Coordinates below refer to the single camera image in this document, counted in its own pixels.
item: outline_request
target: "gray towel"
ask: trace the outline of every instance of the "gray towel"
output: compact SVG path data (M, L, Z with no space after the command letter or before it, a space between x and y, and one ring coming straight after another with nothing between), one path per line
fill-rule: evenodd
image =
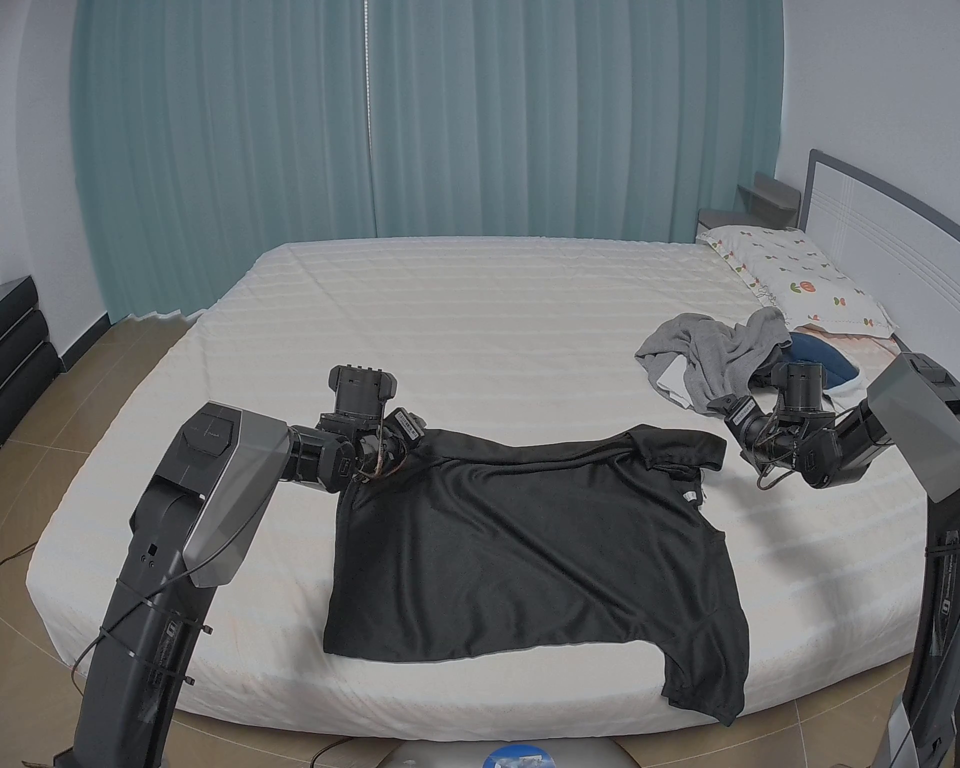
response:
M636 351L651 385L667 397L657 380L678 354L686 358L684 384L699 414L723 395L743 396L747 383L776 347L788 346L790 333L781 312L772 306L758 309L746 325L731 328L707 315L684 312L655 330Z

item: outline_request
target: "patterned pillow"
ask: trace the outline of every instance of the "patterned pillow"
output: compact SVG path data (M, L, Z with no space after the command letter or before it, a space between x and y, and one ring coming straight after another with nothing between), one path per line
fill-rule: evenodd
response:
M717 227L701 233L766 306L776 306L790 330L889 339L897 327L883 307L834 267L799 229Z

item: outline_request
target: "fitted sheet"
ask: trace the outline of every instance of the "fitted sheet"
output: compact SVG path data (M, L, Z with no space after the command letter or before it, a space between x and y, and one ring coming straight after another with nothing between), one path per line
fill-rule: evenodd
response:
M732 324L758 307L708 247L548 238L285 245L167 353L121 409L36 547L27 587L68 662L97 634L128 518L177 428L207 400L312 424L337 364L382 368L431 427L504 444L721 420L656 394L634 352L679 312ZM877 343L832 340L876 375ZM769 409L772 395L760 404ZM728 443L703 513L727 534L750 625L745 712L907 653L920 606L924 493L895 449L861 482L768 492ZM220 588L179 707L239 723L407 739L656 732L708 722L667 705L661 651L589 643L391 664L324 654L336 497L281 484Z

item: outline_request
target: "white headboard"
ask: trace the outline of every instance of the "white headboard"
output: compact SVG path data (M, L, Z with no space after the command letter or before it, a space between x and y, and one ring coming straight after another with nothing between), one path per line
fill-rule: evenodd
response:
M813 150L800 229L883 304L902 345L960 376L960 226L892 184Z

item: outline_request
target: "white pillow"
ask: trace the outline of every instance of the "white pillow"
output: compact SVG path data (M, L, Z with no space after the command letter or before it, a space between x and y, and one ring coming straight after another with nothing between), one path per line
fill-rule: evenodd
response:
M897 327L880 304L834 267L799 229L717 227L698 238L711 246L791 330L889 339Z

